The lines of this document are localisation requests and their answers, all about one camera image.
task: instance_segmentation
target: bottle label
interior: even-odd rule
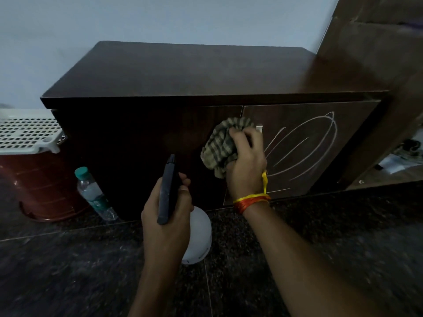
[[[106,199],[104,195],[98,196],[94,200],[88,201],[88,203],[90,204],[91,207],[94,208],[95,211],[98,211],[98,212],[106,211],[107,209],[111,207],[109,201]]]

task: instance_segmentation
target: wooden furniture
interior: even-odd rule
[[[263,125],[272,197],[304,194],[386,93],[303,48],[102,41],[41,100],[133,219],[171,153],[194,204],[223,206],[225,181],[200,151],[228,117]]]
[[[416,20],[422,10],[423,0],[339,0],[318,55],[381,83],[391,98],[327,168],[320,186],[339,182],[338,189],[355,189],[423,180],[418,167],[392,176],[374,169],[423,122],[423,34],[415,27],[422,24]]]

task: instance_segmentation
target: bottle cap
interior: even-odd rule
[[[85,179],[88,179],[88,177],[90,176],[90,173],[88,172],[87,167],[79,167],[78,169],[75,170],[75,176],[79,180],[85,180]]]

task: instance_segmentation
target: cloth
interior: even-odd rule
[[[242,130],[245,127],[254,127],[248,118],[228,118],[217,125],[206,145],[201,151],[201,160],[207,169],[214,170],[216,178],[225,178],[226,165],[238,158],[236,146],[229,135],[229,128]]]

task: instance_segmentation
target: cabinet top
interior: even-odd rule
[[[53,100],[57,98],[231,96],[236,100],[250,95],[383,91],[304,48],[100,41],[41,100],[56,108],[72,104]]]

